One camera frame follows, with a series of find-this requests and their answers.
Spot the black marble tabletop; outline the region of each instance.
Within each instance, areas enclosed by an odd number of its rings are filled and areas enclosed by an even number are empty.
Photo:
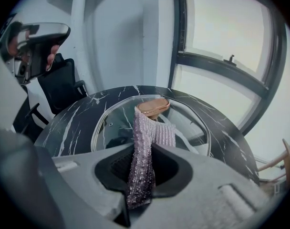
[[[121,105],[123,100],[131,99],[133,96],[137,97],[132,102]],[[145,98],[150,100],[158,96],[168,99],[173,106],[160,116],[159,121],[170,120],[173,123],[173,120],[180,118],[182,121],[184,118],[190,120],[185,123],[185,127],[184,123],[181,123],[181,127],[177,127],[177,123],[174,123],[177,128],[177,146],[190,151],[196,147],[194,152],[201,154],[203,149],[209,150],[211,157],[219,159],[259,184],[258,170],[252,151],[235,125],[206,102],[169,88],[126,86],[87,96],[55,116],[39,135],[35,145],[47,148],[52,156],[65,156],[132,142],[135,104],[144,101]],[[116,111],[121,109],[123,110],[121,115],[116,114]]]

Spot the glittery cloth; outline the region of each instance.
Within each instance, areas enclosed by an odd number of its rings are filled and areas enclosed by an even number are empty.
[[[150,203],[151,190],[155,186],[151,144],[176,146],[175,125],[153,121],[135,107],[134,142],[135,151],[126,191],[129,209]]]

